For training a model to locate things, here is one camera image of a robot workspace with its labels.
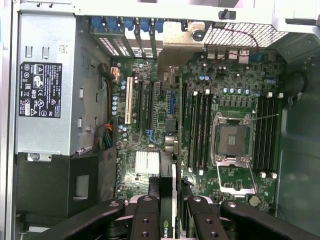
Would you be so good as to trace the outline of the metal socket cover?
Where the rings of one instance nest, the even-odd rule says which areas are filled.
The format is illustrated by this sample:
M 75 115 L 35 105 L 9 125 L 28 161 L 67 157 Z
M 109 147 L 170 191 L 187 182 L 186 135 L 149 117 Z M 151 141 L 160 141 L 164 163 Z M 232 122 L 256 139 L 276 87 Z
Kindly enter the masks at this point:
M 257 193 L 256 183 L 250 167 L 236 163 L 220 163 L 216 166 L 221 193 L 244 198 Z

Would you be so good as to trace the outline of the round coin battery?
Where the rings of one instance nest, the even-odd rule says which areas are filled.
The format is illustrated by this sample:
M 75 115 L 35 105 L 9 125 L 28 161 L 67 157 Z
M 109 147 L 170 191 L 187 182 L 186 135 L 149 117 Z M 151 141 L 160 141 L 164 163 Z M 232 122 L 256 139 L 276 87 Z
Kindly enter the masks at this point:
M 247 201 L 252 207 L 257 207 L 261 203 L 260 198 L 256 195 L 249 195 Z

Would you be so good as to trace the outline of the white chipset heatsink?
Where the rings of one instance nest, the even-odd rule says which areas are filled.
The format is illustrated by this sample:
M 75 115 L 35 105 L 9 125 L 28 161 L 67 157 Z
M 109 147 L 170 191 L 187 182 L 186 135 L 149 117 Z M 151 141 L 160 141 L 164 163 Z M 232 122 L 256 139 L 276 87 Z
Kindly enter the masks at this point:
M 137 151 L 135 153 L 135 173 L 143 175 L 158 175 L 160 173 L 160 153 Z

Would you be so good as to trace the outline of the CPU socket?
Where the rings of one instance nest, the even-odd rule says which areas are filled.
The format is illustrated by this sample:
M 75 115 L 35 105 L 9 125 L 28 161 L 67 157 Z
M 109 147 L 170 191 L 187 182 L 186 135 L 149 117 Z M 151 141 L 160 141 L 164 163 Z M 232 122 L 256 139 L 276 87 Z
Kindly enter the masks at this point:
M 253 152 L 254 123 L 252 115 L 224 116 L 217 112 L 212 122 L 210 157 L 216 167 L 230 165 L 250 167 Z

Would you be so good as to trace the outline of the black plastic shroud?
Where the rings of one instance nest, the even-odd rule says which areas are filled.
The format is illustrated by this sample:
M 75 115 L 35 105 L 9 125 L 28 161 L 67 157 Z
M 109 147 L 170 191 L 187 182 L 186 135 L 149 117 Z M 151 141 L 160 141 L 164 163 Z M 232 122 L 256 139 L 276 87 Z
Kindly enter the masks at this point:
M 49 161 L 17 156 L 15 209 L 18 213 L 68 218 L 113 197 L 115 147 L 98 153 L 52 155 Z

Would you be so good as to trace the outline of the black expansion slot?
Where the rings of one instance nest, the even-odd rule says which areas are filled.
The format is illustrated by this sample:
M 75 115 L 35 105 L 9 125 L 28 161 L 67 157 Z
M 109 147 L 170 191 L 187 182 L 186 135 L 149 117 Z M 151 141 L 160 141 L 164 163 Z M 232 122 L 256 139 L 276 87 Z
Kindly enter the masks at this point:
M 143 96 L 144 96 L 144 83 L 139 82 L 139 96 L 138 96 L 138 122 L 137 127 L 140 129 L 142 126 L 142 115 L 143 115 Z
M 148 129 L 152 128 L 152 117 L 153 117 L 153 101 L 154 101 L 154 82 L 149 84 L 149 98 L 148 98 Z

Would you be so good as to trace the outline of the thin metal locking lever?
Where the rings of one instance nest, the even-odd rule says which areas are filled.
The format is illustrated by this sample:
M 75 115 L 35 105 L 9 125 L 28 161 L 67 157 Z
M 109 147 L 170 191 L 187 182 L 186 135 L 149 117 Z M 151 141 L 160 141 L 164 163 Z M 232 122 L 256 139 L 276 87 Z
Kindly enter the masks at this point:
M 268 118 L 273 118 L 273 117 L 278 117 L 280 114 L 276 113 L 276 114 L 271 114 L 271 115 L 266 115 L 266 116 L 260 116 L 260 117 L 256 117 L 256 118 L 252 118 L 251 121 L 257 121 L 257 120 L 263 120 L 263 119 L 268 119 Z

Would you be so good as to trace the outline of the blue expansion slot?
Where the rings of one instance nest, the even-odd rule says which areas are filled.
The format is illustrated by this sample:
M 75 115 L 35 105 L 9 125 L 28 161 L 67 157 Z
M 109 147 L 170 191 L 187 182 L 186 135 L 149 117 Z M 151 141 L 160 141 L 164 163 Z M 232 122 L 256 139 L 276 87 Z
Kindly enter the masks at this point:
M 173 88 L 170 89 L 170 105 L 169 105 L 169 114 L 174 114 L 174 108 L 175 108 L 175 91 Z

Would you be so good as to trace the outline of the white expansion slot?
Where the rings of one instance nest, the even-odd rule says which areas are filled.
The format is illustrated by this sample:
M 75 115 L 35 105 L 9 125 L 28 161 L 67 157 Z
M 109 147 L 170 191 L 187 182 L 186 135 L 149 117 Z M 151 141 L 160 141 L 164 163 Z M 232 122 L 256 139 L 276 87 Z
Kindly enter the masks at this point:
M 132 121 L 132 105 L 133 105 L 133 77 L 127 77 L 126 82 L 126 100 L 125 100 L 125 116 L 124 123 L 131 124 Z

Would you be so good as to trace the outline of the grey power supply unit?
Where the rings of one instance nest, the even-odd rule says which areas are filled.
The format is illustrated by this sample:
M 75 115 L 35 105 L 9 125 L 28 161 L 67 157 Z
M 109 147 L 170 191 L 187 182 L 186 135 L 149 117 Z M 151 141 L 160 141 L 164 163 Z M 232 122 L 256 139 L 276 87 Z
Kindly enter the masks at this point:
M 19 18 L 17 153 L 69 155 L 76 48 L 72 15 Z

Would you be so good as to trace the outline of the green motherboard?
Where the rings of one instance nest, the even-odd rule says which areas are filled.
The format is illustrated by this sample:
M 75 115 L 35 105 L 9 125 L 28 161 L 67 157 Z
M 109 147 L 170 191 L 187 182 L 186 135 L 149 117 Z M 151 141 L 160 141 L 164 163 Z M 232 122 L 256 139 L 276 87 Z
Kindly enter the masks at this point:
M 181 180 L 186 177 L 191 191 L 207 196 L 215 204 L 226 200 L 248 203 L 249 195 L 260 198 L 258 210 L 273 214 L 277 179 L 277 160 L 281 105 L 280 76 L 284 61 L 273 52 L 260 52 L 238 60 L 235 56 L 214 58 L 209 53 L 195 54 L 182 69 L 182 159 Z M 111 112 L 113 122 L 106 139 L 114 141 L 117 168 L 114 194 L 129 199 L 148 191 L 149 178 L 159 174 L 135 173 L 138 151 L 165 150 L 165 119 L 169 116 L 170 93 L 157 79 L 154 60 L 123 59 L 113 69 Z M 125 124 L 127 77 L 133 77 L 131 124 Z M 142 124 L 138 128 L 139 82 L 143 82 Z M 148 129 L 150 82 L 154 82 L 152 128 Z M 212 125 L 217 112 L 223 116 L 252 118 L 279 114 L 253 121 L 253 149 L 250 168 L 257 193 L 235 197 L 221 193 L 217 167 L 211 160 Z

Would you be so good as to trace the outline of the blue card retainer clips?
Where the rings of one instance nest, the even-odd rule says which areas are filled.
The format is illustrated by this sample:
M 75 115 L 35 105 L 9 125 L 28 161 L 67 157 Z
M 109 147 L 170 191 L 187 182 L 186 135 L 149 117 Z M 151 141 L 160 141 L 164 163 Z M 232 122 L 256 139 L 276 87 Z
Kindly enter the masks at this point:
M 124 16 L 91 16 L 90 21 L 94 29 L 108 33 L 123 33 L 125 30 L 162 33 L 165 22 L 163 18 Z

